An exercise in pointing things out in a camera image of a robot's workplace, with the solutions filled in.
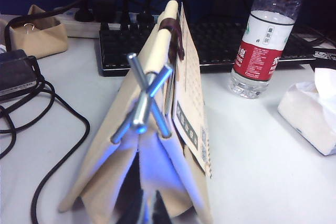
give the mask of white desk surface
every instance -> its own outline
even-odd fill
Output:
[[[70,39],[68,51],[39,60],[42,74],[91,124],[83,146],[56,172],[38,202],[41,224],[90,223],[83,207],[60,214],[57,205],[77,174],[86,150],[110,107],[122,77],[98,74],[98,41]],[[309,66],[277,70],[256,100],[228,89],[229,73],[203,74],[213,178],[208,191],[214,224],[332,224],[336,222],[336,156],[324,157],[278,114],[277,105],[295,82],[313,79]],[[16,126],[47,104],[39,95],[11,114]],[[5,123],[0,120],[3,129]],[[20,132],[0,161],[1,224],[30,223],[30,202],[44,175],[77,142],[82,122],[55,103],[31,128]],[[0,146],[9,143],[0,135]],[[196,223],[192,214],[175,223]]]

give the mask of black charger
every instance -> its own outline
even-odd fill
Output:
[[[33,91],[38,84],[35,71],[36,58],[21,49],[0,54],[0,101]]]

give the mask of white tissue pack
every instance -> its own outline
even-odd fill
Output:
[[[336,70],[316,68],[314,82],[292,85],[278,111],[320,153],[336,154]]]

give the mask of plastic bottle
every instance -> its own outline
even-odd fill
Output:
[[[234,93],[257,98],[266,90],[302,0],[254,0],[231,71]]]

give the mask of black keyboard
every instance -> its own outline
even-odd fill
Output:
[[[245,25],[239,23],[189,24],[201,72],[230,71],[236,59]],[[126,55],[139,53],[151,29],[102,30],[99,32],[101,70],[104,76],[124,76],[130,69]],[[279,65],[299,65],[315,60],[305,40],[291,34]]]

